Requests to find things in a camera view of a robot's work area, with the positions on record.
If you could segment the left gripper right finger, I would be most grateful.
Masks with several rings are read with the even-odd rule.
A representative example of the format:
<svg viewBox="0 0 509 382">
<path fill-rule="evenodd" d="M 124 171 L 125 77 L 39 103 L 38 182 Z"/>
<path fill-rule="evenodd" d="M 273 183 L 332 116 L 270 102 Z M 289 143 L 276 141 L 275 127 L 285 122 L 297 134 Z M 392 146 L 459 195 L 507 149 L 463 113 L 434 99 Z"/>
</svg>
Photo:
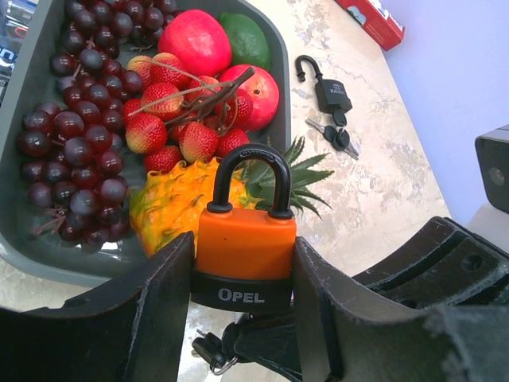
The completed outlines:
<svg viewBox="0 0 509 382">
<path fill-rule="evenodd" d="M 303 238 L 293 258 L 305 381 L 506 381 L 508 308 L 412 310 L 325 261 Z"/>
</svg>

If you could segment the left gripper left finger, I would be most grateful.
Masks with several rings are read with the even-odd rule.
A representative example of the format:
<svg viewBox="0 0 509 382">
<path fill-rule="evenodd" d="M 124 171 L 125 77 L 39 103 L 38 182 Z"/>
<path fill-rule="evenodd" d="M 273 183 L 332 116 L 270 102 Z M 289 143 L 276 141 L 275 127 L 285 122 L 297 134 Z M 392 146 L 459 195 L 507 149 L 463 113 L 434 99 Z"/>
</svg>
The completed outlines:
<svg viewBox="0 0 509 382">
<path fill-rule="evenodd" d="M 191 233 L 60 309 L 1 310 L 3 381 L 175 381 L 194 260 Z"/>
</svg>

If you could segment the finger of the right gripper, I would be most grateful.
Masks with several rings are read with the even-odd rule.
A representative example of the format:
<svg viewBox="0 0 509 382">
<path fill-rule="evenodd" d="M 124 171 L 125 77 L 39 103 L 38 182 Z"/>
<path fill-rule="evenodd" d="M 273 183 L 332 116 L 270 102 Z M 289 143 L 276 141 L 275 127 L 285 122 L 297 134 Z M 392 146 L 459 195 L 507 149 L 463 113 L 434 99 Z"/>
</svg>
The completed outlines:
<svg viewBox="0 0 509 382">
<path fill-rule="evenodd" d="M 256 314 L 236 325 L 233 350 L 244 363 L 256 363 L 289 381 L 302 381 L 294 310 Z"/>
<path fill-rule="evenodd" d="M 412 309 L 506 306 L 508 253 L 455 221 L 435 216 L 353 279 Z"/>
</svg>

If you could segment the orange black padlock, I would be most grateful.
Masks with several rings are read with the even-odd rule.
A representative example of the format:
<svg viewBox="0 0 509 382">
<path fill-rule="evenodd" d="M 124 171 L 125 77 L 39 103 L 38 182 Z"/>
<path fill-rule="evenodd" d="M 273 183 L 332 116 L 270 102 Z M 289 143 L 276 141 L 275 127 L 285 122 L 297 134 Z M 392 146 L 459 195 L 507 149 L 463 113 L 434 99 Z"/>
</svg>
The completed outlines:
<svg viewBox="0 0 509 382">
<path fill-rule="evenodd" d="M 229 201 L 231 177 L 247 160 L 265 162 L 275 191 L 269 211 Z M 262 144 L 234 149 L 216 172 L 212 200 L 200 214 L 191 299 L 218 310 L 251 314 L 289 308 L 296 220 L 289 208 L 291 175 L 285 159 Z"/>
</svg>

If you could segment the large black key bunch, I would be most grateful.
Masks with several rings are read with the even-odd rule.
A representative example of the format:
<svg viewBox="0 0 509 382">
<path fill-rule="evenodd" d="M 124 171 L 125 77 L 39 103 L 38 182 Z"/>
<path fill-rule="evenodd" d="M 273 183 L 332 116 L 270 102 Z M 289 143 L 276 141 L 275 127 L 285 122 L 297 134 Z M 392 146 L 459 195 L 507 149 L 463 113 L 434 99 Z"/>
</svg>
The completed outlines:
<svg viewBox="0 0 509 382">
<path fill-rule="evenodd" d="M 347 120 L 345 113 L 341 110 L 335 110 L 332 113 L 334 125 L 322 126 L 312 119 L 306 119 L 305 122 L 319 131 L 324 139 L 338 152 L 344 152 L 355 160 L 359 159 L 359 152 L 353 146 L 350 134 L 346 130 Z"/>
</svg>

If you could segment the small black key bunch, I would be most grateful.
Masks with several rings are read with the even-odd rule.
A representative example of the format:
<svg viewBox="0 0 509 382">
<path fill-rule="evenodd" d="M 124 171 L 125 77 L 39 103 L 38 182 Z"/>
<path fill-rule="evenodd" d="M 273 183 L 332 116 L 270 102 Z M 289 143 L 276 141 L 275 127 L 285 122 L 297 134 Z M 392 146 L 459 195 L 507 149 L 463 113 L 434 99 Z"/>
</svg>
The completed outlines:
<svg viewBox="0 0 509 382">
<path fill-rule="evenodd" d="M 220 337 L 197 329 L 198 336 L 192 341 L 192 354 L 202 358 L 215 376 L 222 376 L 236 364 L 250 363 L 235 351 L 235 343 L 242 326 L 253 318 L 253 314 L 235 312 L 235 320 L 226 326 Z"/>
</svg>

